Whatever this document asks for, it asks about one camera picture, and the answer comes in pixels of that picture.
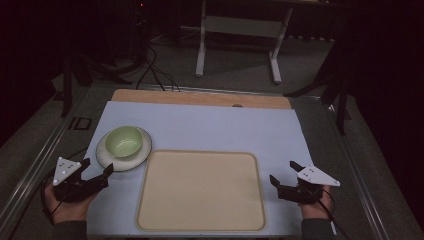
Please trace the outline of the green bowl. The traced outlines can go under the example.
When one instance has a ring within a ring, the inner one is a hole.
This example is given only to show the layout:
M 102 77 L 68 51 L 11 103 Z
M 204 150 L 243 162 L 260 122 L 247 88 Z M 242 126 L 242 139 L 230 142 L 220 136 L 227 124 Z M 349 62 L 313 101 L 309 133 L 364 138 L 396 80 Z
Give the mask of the green bowl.
M 106 151 L 113 157 L 126 158 L 138 152 L 143 145 L 141 130 L 135 126 L 121 126 L 105 138 Z

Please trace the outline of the white table frame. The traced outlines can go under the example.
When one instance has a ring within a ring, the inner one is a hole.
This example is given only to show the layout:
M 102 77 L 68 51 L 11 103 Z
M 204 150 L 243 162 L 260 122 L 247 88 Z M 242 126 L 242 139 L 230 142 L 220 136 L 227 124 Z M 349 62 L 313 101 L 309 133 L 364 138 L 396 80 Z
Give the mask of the white table frame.
M 280 21 L 267 21 L 208 15 L 207 1 L 208 0 L 201 0 L 200 43 L 195 76 L 202 77 L 204 75 L 207 32 L 267 37 L 276 40 L 274 49 L 268 53 L 272 78 L 275 84 L 280 84 L 282 82 L 278 55 L 294 8 L 296 6 L 306 5 L 328 5 L 327 0 L 277 0 L 278 2 L 288 4 L 283 19 Z

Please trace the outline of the metal floor rail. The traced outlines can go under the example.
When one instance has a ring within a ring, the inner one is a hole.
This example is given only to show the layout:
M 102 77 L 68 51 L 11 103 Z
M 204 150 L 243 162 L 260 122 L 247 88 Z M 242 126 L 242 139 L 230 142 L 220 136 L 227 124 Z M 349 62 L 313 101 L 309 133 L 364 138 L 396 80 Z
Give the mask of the metal floor rail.
M 338 142 L 341 144 L 341 148 L 343 149 L 343 153 L 347 160 L 347 165 L 353 185 L 355 186 L 359 201 L 361 202 L 362 208 L 367 217 L 368 223 L 371 227 L 375 239 L 390 240 L 386 228 L 381 220 L 380 214 L 376 208 L 374 199 L 372 198 L 364 181 L 363 175 L 361 174 L 360 169 L 356 164 L 356 159 L 353 155 L 353 152 L 350 149 L 346 138 L 341 135 L 337 128 L 337 125 L 335 123 L 335 119 L 337 117 L 336 109 L 333 107 L 332 104 L 323 104 L 322 109 L 324 110 L 328 120 L 330 121 L 330 125 L 332 126 L 333 130 L 336 132 Z
M 64 117 L 62 102 L 49 100 L 0 148 L 0 239 L 14 228 L 27 197 L 89 91 L 89 87 L 80 87 L 74 92 Z

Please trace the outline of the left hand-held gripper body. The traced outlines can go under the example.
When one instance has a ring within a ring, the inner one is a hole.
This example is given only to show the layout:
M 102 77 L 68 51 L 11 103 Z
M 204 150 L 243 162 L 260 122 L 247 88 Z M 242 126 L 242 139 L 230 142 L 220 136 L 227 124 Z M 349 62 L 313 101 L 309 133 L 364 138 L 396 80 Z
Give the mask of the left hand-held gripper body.
M 88 180 L 75 181 L 71 175 L 76 170 L 77 161 L 58 158 L 53 176 L 53 188 L 55 198 L 60 202 L 80 202 L 97 193 L 90 193 L 86 187 Z

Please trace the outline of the black metal stand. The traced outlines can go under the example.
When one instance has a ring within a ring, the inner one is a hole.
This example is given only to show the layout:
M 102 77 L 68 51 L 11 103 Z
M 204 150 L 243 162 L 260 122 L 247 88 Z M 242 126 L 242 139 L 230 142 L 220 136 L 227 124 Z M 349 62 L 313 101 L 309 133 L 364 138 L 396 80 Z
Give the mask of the black metal stand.
M 92 67 L 95 72 L 100 73 L 107 79 L 118 84 L 129 84 L 113 73 L 111 70 L 106 69 L 100 63 L 94 61 L 86 54 L 79 51 L 72 43 L 71 37 L 67 32 L 62 34 L 62 66 L 63 66 L 63 90 L 60 92 L 59 100 L 63 102 L 61 116 L 65 117 L 70 112 L 73 105 L 73 90 L 72 78 L 75 76 L 82 81 L 83 86 L 89 86 L 92 82 L 88 68 Z
M 349 78 L 347 71 L 343 69 L 342 60 L 338 60 L 347 50 L 346 45 L 348 37 L 345 33 L 340 33 L 334 40 L 333 46 L 330 49 L 327 57 L 321 65 L 314 81 L 299 90 L 285 93 L 285 97 L 296 98 L 306 94 L 321 86 L 325 86 L 320 100 L 323 105 L 332 105 L 335 100 L 338 100 L 336 113 L 336 127 L 339 133 L 344 136 L 344 119 L 347 104 Z

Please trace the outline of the dark equipment with red light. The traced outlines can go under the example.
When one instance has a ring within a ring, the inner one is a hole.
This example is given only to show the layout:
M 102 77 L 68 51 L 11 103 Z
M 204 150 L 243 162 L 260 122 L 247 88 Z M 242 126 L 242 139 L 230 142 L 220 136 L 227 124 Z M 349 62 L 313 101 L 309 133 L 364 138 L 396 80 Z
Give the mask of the dark equipment with red light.
M 150 13 L 150 0 L 135 0 L 133 55 L 136 62 L 143 62 L 146 56 L 150 37 Z

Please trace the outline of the white plate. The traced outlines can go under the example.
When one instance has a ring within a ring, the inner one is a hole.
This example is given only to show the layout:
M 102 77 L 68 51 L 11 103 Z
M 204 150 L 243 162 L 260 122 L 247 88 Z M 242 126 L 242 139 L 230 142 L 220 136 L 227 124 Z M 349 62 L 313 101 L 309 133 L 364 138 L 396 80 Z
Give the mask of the white plate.
M 96 148 L 96 157 L 102 167 L 107 167 L 109 164 L 113 164 L 115 172 L 122 172 L 139 166 L 148 158 L 152 150 L 151 137 L 144 129 L 140 127 L 137 128 L 141 130 L 143 135 L 143 145 L 138 152 L 126 158 L 116 158 L 111 156 L 105 148 L 105 138 L 108 133 L 102 137 Z

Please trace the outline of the person's right hand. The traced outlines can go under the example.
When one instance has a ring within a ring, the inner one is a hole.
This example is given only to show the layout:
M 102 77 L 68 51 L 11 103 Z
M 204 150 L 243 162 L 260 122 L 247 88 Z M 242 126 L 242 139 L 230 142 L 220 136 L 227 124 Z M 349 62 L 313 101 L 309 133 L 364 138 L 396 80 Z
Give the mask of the person's right hand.
M 299 205 L 304 219 L 329 219 L 328 212 L 333 208 L 333 200 L 330 194 L 330 187 L 323 186 L 323 195 L 319 202 L 315 204 Z

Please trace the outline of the beige tray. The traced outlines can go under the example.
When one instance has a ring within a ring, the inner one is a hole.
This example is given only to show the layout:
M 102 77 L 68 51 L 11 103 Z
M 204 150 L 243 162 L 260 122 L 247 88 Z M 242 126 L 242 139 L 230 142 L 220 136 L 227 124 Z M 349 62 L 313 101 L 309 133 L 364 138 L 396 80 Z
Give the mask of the beige tray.
M 154 151 L 147 160 L 137 225 L 155 232 L 262 230 L 266 217 L 255 156 Z

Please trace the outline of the person's left hand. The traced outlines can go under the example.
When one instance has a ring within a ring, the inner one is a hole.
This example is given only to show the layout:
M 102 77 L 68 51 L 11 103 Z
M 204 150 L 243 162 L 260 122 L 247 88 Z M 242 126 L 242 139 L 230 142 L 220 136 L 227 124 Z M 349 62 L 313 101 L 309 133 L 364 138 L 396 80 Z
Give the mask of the person's left hand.
M 52 184 L 44 189 L 44 196 L 54 224 L 67 221 L 86 221 L 89 206 L 96 198 L 96 194 L 94 194 L 80 202 L 62 203 L 55 198 Z

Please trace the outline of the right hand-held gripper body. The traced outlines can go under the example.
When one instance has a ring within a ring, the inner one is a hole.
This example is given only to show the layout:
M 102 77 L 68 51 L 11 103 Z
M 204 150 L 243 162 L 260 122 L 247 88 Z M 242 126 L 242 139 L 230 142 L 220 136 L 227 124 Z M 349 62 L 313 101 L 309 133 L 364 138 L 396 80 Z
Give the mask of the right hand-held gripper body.
M 322 198 L 323 186 L 340 186 L 338 180 L 315 165 L 303 167 L 301 172 L 297 172 L 298 184 L 295 187 L 282 186 L 282 199 L 300 204 L 315 204 Z

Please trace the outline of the light blue table mat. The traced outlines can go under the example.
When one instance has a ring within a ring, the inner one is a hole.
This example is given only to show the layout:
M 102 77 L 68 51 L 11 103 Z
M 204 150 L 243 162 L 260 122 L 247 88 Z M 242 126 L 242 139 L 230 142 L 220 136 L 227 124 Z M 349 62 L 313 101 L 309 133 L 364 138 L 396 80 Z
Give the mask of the light blue table mat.
M 279 199 L 273 175 L 294 186 L 290 161 L 311 164 L 297 115 L 287 109 L 261 109 L 110 101 L 106 104 L 87 150 L 91 178 L 102 171 L 96 148 L 103 136 L 120 126 L 137 126 L 151 137 L 152 150 L 139 166 L 115 172 L 91 203 L 88 232 L 107 237 L 281 237 L 301 232 L 302 215 L 294 203 Z M 137 225 L 147 160 L 156 150 L 247 152 L 255 156 L 261 181 L 266 225 L 260 231 L 155 232 Z

